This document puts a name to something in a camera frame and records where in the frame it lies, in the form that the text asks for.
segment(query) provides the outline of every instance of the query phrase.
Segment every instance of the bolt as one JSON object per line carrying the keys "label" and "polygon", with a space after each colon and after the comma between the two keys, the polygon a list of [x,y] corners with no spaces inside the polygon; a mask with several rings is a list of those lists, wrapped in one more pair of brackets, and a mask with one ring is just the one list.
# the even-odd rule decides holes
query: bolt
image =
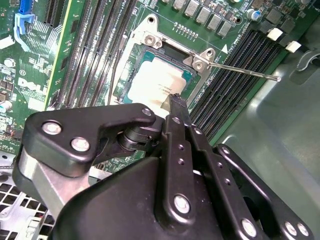
{"label": "bolt", "polygon": [[184,196],[176,195],[174,197],[174,205],[182,214],[187,214],[190,211],[190,204]]}
{"label": "bolt", "polygon": [[305,235],[306,237],[309,236],[309,232],[308,232],[308,230],[306,229],[305,226],[303,226],[301,223],[298,223],[297,226],[298,226],[298,229],[300,230],[300,232],[303,235]]}
{"label": "bolt", "polygon": [[151,111],[148,108],[142,109],[142,112],[147,116],[151,116]]}
{"label": "bolt", "polygon": [[228,148],[226,148],[226,147],[222,147],[222,150],[224,151],[224,153],[225,154],[230,154],[230,151],[229,151],[229,149]]}
{"label": "bolt", "polygon": [[71,146],[74,150],[78,152],[85,152],[89,150],[90,144],[89,142],[83,137],[76,137],[71,141]]}
{"label": "bolt", "polygon": [[292,224],[290,222],[285,222],[284,223],[286,229],[288,230],[288,232],[293,235],[293,236],[297,236],[297,231],[296,229],[294,228],[294,226],[292,226]]}
{"label": "bolt", "polygon": [[201,130],[197,127],[194,128],[196,134],[202,134]]}
{"label": "bolt", "polygon": [[242,227],[245,230],[246,234],[248,234],[250,237],[255,237],[257,235],[257,230],[255,226],[250,222],[248,219],[244,218],[241,221]]}
{"label": "bolt", "polygon": [[55,123],[52,121],[49,121],[49,122],[46,122],[45,124],[43,124],[42,130],[46,134],[50,134],[50,135],[57,135],[57,134],[61,133],[61,131],[62,131],[60,125],[58,123]]}
{"label": "bolt", "polygon": [[173,117],[172,120],[177,123],[177,124],[180,124],[180,119],[177,118],[177,117]]}

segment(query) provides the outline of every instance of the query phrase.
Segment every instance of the electronic component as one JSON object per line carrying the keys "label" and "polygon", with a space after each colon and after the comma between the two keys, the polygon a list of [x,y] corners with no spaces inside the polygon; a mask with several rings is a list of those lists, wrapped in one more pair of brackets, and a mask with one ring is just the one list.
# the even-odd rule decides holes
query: electronic component
{"label": "electronic component", "polygon": [[229,30],[231,29],[231,27],[232,27],[231,23],[225,21],[217,34],[222,36],[222,37],[225,37],[225,36],[227,36],[227,34],[228,34]]}
{"label": "electronic component", "polygon": [[188,17],[192,17],[195,12],[197,11],[197,8],[199,6],[199,3],[195,0],[190,0],[188,6],[185,8],[184,14]]}
{"label": "electronic component", "polygon": [[5,49],[13,44],[15,44],[15,41],[12,39],[12,36],[9,35],[0,40],[0,50]]}
{"label": "electronic component", "polygon": [[259,9],[264,4],[264,0],[254,0],[251,7],[254,9]]}
{"label": "electronic component", "polygon": [[292,11],[290,12],[290,16],[292,18],[296,19],[298,17],[299,13],[300,13],[300,10],[298,8],[294,7],[292,9]]}
{"label": "electronic component", "polygon": [[6,58],[3,63],[7,68],[14,68],[16,66],[16,62],[12,58]]}
{"label": "electronic component", "polygon": [[304,5],[306,5],[306,4],[310,3],[310,0],[295,0],[295,2],[296,2],[297,4],[304,4]]}
{"label": "electronic component", "polygon": [[6,113],[12,109],[12,103],[8,100],[0,102],[0,113]]}
{"label": "electronic component", "polygon": [[269,14],[266,16],[266,19],[269,20],[273,24],[277,24],[282,18],[281,12],[272,9]]}
{"label": "electronic component", "polygon": [[266,37],[273,41],[276,41],[283,33],[283,31],[275,27],[269,31]]}
{"label": "electronic component", "polygon": [[207,21],[209,15],[210,15],[210,10],[206,7],[203,7],[200,10],[198,16],[196,17],[196,21],[198,23],[204,24]]}
{"label": "electronic component", "polygon": [[8,100],[8,93],[6,91],[0,91],[0,102]]}
{"label": "electronic component", "polygon": [[214,12],[219,15],[220,12],[221,12],[221,10],[222,10],[222,8],[223,8],[223,7],[222,7],[220,4],[218,4],[218,5],[215,7]]}
{"label": "electronic component", "polygon": [[246,17],[249,20],[257,21],[260,17],[260,12],[254,9],[249,9],[246,11]]}
{"label": "electronic component", "polygon": [[221,17],[214,14],[213,17],[211,18],[207,28],[215,31],[218,28],[221,20],[222,20]]}
{"label": "electronic component", "polygon": [[288,50],[290,53],[295,53],[300,47],[300,43],[298,43],[297,41],[292,41],[285,47],[285,49]]}
{"label": "electronic component", "polygon": [[287,34],[289,34],[289,33],[291,33],[291,31],[295,28],[295,23],[291,20],[291,19],[287,19],[287,20],[285,20],[284,22],[283,22],[283,24],[281,25],[281,29],[285,32],[285,33],[287,33]]}
{"label": "electronic component", "polygon": [[71,30],[70,30],[70,33],[74,33],[76,30],[77,30],[77,27],[78,27],[78,23],[79,23],[79,20],[74,20],[72,22],[72,26],[71,26]]}
{"label": "electronic component", "polygon": [[172,7],[176,10],[181,10],[186,0],[174,0]]}
{"label": "electronic component", "polygon": [[12,82],[7,82],[5,89],[12,91],[14,89],[14,84]]}
{"label": "electronic component", "polygon": [[48,0],[45,9],[44,23],[56,28],[60,24],[65,0]]}
{"label": "electronic component", "polygon": [[31,14],[34,0],[21,0],[19,13],[21,14]]}
{"label": "electronic component", "polygon": [[1,88],[4,88],[4,89],[7,89],[7,81],[3,81],[3,80],[2,80],[2,81],[0,82],[0,87],[1,87]]}
{"label": "electronic component", "polygon": [[233,15],[234,15],[234,13],[233,13],[232,11],[228,11],[228,12],[226,13],[226,15],[224,16],[224,18],[225,18],[226,20],[231,20],[231,18],[232,18]]}

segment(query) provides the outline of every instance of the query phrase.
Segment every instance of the hole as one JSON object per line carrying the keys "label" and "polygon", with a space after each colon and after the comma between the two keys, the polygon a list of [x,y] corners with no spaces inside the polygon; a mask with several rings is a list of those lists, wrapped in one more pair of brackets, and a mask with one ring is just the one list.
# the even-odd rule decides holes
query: hole
{"label": "hole", "polygon": [[40,204],[38,211],[45,212],[47,211],[47,207],[45,205]]}
{"label": "hole", "polygon": [[36,210],[37,207],[38,207],[38,205],[39,205],[39,202],[37,202],[37,201],[30,201],[29,204],[28,204],[28,206],[26,206],[26,207],[27,207],[28,209],[34,209],[34,210]]}
{"label": "hole", "polygon": [[153,24],[155,22],[155,19],[153,17],[148,18],[148,23]]}
{"label": "hole", "polygon": [[0,186],[0,191],[8,192],[10,190],[10,188],[11,188],[11,185],[2,183],[1,186]]}
{"label": "hole", "polygon": [[0,230],[0,239],[6,239],[6,237],[9,235],[9,233],[10,233],[9,231],[1,229]]}
{"label": "hole", "polygon": [[10,193],[13,195],[19,195],[21,193],[21,191],[16,186],[13,186]]}
{"label": "hole", "polygon": [[10,236],[9,236],[8,240],[15,240],[15,239],[16,239],[16,237],[17,237],[17,235],[18,235],[18,233],[17,233],[17,232],[15,232],[15,231],[11,232],[11,234],[10,234]]}
{"label": "hole", "polygon": [[51,226],[43,225],[41,230],[40,230],[39,235],[49,236],[49,233],[50,233],[51,229],[52,229]]}
{"label": "hole", "polygon": [[48,216],[46,216],[44,223],[53,225],[53,224],[55,224],[55,220],[51,215],[48,215]]}
{"label": "hole", "polygon": [[9,206],[0,205],[0,213],[2,213],[2,211],[5,210],[6,208],[9,208]]}
{"label": "hole", "polygon": [[45,214],[43,212],[38,212],[37,211],[34,216],[37,217],[37,218],[42,218],[44,215]]}
{"label": "hole", "polygon": [[21,206],[21,207],[26,206],[27,202],[28,202],[28,199],[27,199],[27,198],[23,199],[23,201],[21,202],[20,206]]}
{"label": "hole", "polygon": [[185,165],[185,161],[184,161],[182,158],[180,158],[180,159],[178,160],[178,164],[180,164],[180,165]]}
{"label": "hole", "polygon": [[0,199],[2,200],[4,198],[5,194],[4,193],[0,193]]}
{"label": "hole", "polygon": [[254,203],[254,201],[252,201],[252,199],[250,197],[244,196],[243,197],[246,206],[248,207],[253,219],[255,221],[258,221],[260,219],[260,214],[259,214],[259,209],[257,207],[257,205]]}
{"label": "hole", "polygon": [[230,182],[230,180],[228,179],[228,178],[226,178],[225,180],[224,180],[224,182],[227,184],[227,185],[231,185],[231,182]]}
{"label": "hole", "polygon": [[5,199],[3,200],[3,203],[4,203],[4,204],[10,204],[10,205],[12,205],[12,204],[14,204],[14,202],[15,202],[16,199],[17,199],[16,196],[7,195],[7,196],[5,197]]}
{"label": "hole", "polygon": [[213,54],[212,50],[209,50],[209,51],[206,52],[207,57],[211,57],[212,54]]}

